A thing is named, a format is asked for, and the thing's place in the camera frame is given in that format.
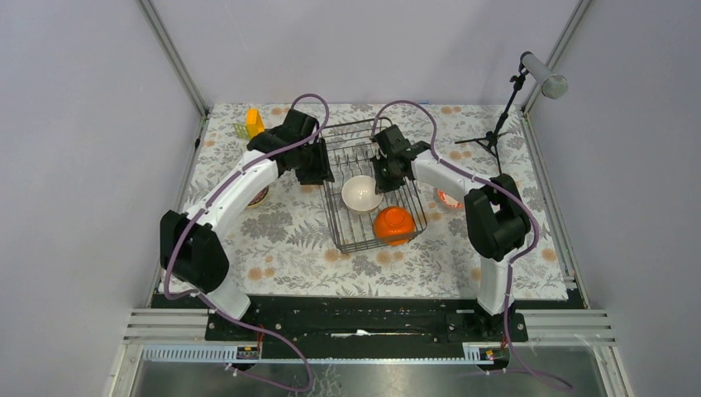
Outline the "orange bowl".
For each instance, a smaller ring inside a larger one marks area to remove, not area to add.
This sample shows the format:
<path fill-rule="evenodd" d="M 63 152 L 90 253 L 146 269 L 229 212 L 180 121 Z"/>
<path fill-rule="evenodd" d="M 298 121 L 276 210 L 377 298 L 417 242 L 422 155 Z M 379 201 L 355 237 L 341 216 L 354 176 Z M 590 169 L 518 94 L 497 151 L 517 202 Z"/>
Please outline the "orange bowl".
<path fill-rule="evenodd" d="M 409 242 L 410 237 L 415 232 L 415 227 L 411 213 L 399 206 L 391 206 L 381 210 L 373 223 L 374 235 L 390 246 Z"/>

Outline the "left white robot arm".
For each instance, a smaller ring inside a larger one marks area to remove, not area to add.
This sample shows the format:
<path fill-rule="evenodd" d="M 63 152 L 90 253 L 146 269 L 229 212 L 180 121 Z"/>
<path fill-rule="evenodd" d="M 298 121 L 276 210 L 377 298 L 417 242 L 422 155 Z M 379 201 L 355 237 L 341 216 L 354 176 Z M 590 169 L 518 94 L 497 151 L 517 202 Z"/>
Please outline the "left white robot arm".
<path fill-rule="evenodd" d="M 169 285 L 176 277 L 227 315 L 224 327 L 235 339 L 254 334 L 257 320 L 247 312 L 250 298 L 229 273 L 221 237 L 255 196 L 285 172 L 294 171 L 301 185 L 333 179 L 326 142 L 320 136 L 324 126 L 315 117 L 290 109 L 280 125 L 250 139 L 241 160 L 213 191 L 182 213 L 169 210 L 163 215 L 160 265 L 165 271 L 165 295 L 174 298 Z"/>

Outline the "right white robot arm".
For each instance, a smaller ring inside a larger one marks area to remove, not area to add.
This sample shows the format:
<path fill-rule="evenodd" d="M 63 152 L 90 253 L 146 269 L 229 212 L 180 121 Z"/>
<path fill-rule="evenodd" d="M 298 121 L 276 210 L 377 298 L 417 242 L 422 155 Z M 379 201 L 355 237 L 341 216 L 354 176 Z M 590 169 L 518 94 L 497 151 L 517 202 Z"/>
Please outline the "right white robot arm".
<path fill-rule="evenodd" d="M 535 248 L 536 241 L 525 244 L 527 234 L 539 232 L 513 178 L 472 174 L 440 157 L 431 144 L 410 142 L 396 125 L 373 132 L 370 139 L 379 147 L 371 160 L 377 191 L 394 191 L 412 180 L 462 200 L 468 239 L 479 253 L 482 274 L 477 300 L 484 312 L 475 316 L 474 330 L 484 340 L 497 339 L 507 329 L 503 313 L 513 303 L 513 262 Z"/>

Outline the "beige ceramic bowl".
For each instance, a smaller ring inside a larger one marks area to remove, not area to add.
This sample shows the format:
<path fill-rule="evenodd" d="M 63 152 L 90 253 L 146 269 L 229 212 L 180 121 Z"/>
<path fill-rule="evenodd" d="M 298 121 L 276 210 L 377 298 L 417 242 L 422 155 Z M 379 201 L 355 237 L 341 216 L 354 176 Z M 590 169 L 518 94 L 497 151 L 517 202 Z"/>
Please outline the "beige ceramic bowl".
<path fill-rule="evenodd" d="M 354 213 L 370 213 L 383 201 L 384 195 L 375 191 L 376 181 L 368 175 L 348 179 L 341 188 L 341 199 Z"/>

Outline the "red white patterned bowl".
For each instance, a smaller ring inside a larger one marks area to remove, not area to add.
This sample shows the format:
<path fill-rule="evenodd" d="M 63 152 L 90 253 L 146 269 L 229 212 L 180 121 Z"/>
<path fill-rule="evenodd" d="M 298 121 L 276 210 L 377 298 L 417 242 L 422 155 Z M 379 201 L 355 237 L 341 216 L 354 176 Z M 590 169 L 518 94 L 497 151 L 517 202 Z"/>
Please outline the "red white patterned bowl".
<path fill-rule="evenodd" d="M 446 194 L 443 190 L 438 189 L 436 191 L 436 196 L 448 208 L 451 208 L 454 210 L 464 210 L 465 209 L 465 205 L 463 203 L 461 203 L 459 200 L 457 200 L 455 198 L 452 198 L 450 195 Z"/>

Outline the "yellow patterned bowl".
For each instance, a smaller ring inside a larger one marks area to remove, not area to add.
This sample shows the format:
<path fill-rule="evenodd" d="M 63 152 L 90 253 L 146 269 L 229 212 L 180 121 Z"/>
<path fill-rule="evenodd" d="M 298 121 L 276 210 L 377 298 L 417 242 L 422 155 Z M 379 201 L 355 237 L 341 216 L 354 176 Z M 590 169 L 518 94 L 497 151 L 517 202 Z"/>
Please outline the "yellow patterned bowl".
<path fill-rule="evenodd" d="M 269 194 L 269 188 L 262 189 L 247 205 L 248 208 L 254 208 L 265 201 Z"/>

